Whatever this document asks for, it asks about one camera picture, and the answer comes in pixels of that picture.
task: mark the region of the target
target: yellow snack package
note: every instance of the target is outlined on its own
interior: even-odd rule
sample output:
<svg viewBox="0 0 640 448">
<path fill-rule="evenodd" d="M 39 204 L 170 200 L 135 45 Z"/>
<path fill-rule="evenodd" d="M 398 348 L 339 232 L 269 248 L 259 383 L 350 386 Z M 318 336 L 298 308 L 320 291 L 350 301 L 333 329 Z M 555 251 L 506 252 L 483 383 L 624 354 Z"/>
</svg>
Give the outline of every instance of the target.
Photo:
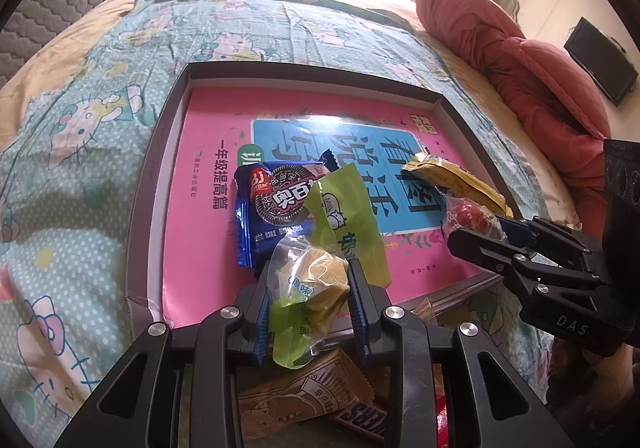
<svg viewBox="0 0 640 448">
<path fill-rule="evenodd" d="M 432 186 L 449 188 L 453 197 L 468 197 L 478 204 L 486 206 L 495 214 L 513 217 L 513 212 L 507 206 L 504 196 L 473 174 L 442 157 L 418 152 L 409 163 L 402 167 L 402 170 L 411 172 Z"/>
</svg>

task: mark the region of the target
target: yellow sheet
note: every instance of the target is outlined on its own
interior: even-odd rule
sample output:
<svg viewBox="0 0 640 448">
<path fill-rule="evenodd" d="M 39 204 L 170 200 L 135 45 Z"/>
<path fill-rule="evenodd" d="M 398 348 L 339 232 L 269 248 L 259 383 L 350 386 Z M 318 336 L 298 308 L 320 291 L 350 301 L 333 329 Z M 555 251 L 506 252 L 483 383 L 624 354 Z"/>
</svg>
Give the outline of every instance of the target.
<svg viewBox="0 0 640 448">
<path fill-rule="evenodd" d="M 549 160 L 524 133 L 516 115 L 502 102 L 487 79 L 428 35 L 415 14 L 411 0 L 337 0 L 361 8 L 395 12 L 408 20 L 420 36 L 433 46 L 495 126 L 522 150 L 540 181 L 551 218 L 578 223 L 574 202 L 566 185 Z M 51 40 L 0 90 L 0 149 L 17 133 L 29 99 L 47 90 L 61 88 L 83 63 L 84 55 L 134 5 L 134 0 L 107 0 Z"/>
</svg>

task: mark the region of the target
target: red label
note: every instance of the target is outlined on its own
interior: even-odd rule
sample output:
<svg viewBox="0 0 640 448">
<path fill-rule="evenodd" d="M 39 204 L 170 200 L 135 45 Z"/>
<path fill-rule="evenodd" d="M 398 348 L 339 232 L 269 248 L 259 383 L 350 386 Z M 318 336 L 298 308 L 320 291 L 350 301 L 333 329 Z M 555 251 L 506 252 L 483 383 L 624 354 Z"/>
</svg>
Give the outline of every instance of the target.
<svg viewBox="0 0 640 448">
<path fill-rule="evenodd" d="M 271 183 L 269 174 L 262 167 L 254 168 L 251 175 L 251 199 L 255 199 L 257 195 L 263 195 L 271 192 Z"/>
</svg>

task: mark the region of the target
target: oreo package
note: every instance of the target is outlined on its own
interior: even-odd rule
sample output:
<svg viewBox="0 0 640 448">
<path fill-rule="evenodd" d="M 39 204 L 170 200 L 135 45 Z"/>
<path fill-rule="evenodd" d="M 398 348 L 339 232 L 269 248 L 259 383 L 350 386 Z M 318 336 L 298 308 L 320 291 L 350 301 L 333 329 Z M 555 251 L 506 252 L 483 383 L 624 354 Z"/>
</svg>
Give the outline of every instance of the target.
<svg viewBox="0 0 640 448">
<path fill-rule="evenodd" d="M 303 207 L 309 189 L 337 170 L 330 151 L 320 161 L 269 161 L 238 167 L 234 178 L 238 265 L 261 268 L 289 232 L 311 235 L 313 221 Z"/>
</svg>

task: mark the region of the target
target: snack package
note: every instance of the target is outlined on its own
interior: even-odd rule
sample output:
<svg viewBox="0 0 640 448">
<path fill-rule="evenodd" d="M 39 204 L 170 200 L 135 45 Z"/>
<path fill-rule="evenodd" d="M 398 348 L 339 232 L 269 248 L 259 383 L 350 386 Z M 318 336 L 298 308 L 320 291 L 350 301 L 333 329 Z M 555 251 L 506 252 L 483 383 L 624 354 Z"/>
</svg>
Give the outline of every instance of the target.
<svg viewBox="0 0 640 448">
<path fill-rule="evenodd" d="M 445 199 L 447 215 L 442 223 L 442 232 L 445 237 L 449 237 L 453 230 L 464 228 L 499 241 L 507 239 L 500 221 L 486 206 L 467 197 L 459 199 L 446 195 Z"/>
<path fill-rule="evenodd" d="M 449 428 L 447 425 L 447 400 L 444 395 L 436 399 L 438 424 L 438 448 L 449 444 Z M 346 426 L 379 442 L 384 442 L 386 432 L 386 410 L 375 403 L 356 403 L 349 408 L 331 416 L 331 420 Z"/>
<path fill-rule="evenodd" d="M 302 203 L 309 189 L 337 165 L 330 151 L 321 161 L 271 161 L 238 167 L 236 222 L 238 265 L 260 268 L 289 232 L 310 234 Z"/>
<path fill-rule="evenodd" d="M 240 393 L 242 437 L 259 439 L 288 424 L 330 414 L 357 402 L 372 403 L 373 391 L 351 359 L 335 349 L 286 378 Z"/>
<path fill-rule="evenodd" d="M 316 226 L 312 244 L 335 238 L 346 259 L 357 258 L 369 284 L 391 283 L 385 245 L 371 210 L 369 193 L 354 163 L 326 175 L 311 187 L 304 206 Z"/>
<path fill-rule="evenodd" d="M 446 187 L 454 197 L 468 197 L 486 206 L 493 213 L 513 217 L 513 212 L 507 206 L 504 196 L 446 159 L 426 152 L 418 152 L 402 167 L 402 170 L 411 172 L 432 186 Z"/>
<path fill-rule="evenodd" d="M 318 354 L 318 344 L 347 300 L 346 268 L 344 259 L 303 236 L 289 234 L 278 243 L 267 271 L 269 329 L 275 333 L 278 365 L 300 368 Z"/>
</svg>

